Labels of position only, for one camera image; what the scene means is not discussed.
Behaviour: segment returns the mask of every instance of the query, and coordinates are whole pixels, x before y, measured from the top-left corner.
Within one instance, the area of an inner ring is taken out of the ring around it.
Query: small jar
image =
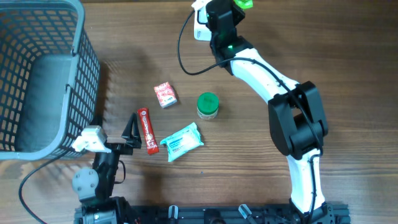
[[[209,120],[217,116],[218,97],[214,93],[204,93],[198,98],[198,115],[201,119]]]

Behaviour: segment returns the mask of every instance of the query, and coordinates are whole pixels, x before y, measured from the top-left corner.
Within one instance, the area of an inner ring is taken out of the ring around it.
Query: red stick packet
[[[141,126],[144,132],[145,141],[147,143],[147,152],[149,155],[153,155],[159,152],[159,147],[156,144],[154,130],[149,119],[148,108],[138,109],[138,114],[141,119]]]

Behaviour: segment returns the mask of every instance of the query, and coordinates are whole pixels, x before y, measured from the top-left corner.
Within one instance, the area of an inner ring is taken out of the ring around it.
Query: basket
[[[77,0],[0,2],[0,160],[81,156],[100,79],[84,20]]]

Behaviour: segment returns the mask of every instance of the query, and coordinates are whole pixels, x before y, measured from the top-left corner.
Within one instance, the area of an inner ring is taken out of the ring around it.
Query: tabletop
[[[204,146],[174,162],[167,150],[153,156],[146,145],[122,156],[127,177],[113,195],[132,205],[262,205],[288,203],[286,158],[269,135],[267,105],[243,81],[222,68],[197,76],[181,70],[178,33],[190,2],[86,3],[85,30],[101,62],[97,113],[111,142],[132,112],[149,108],[157,142],[192,122]],[[349,205],[353,223],[397,223],[398,205],[398,13],[392,1],[255,1],[238,26],[262,57],[284,75],[312,81],[322,96],[329,134],[321,160],[328,202]],[[182,35],[182,61],[199,71],[215,60],[208,42],[193,38],[191,20]],[[169,82],[178,103],[162,109],[154,86]],[[197,115],[200,94],[220,99],[217,118]],[[28,206],[49,223],[70,223],[79,206],[73,174],[93,154],[58,161],[24,187]],[[2,223],[34,223],[18,201],[26,174],[43,161],[0,163]]]

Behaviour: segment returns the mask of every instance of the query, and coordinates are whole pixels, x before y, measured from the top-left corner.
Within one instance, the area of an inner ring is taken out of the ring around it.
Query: teal packet
[[[189,150],[204,145],[204,143],[200,141],[200,133],[197,128],[197,124],[194,122],[173,135],[161,140],[160,144],[165,144],[167,146],[169,162],[174,161]]]

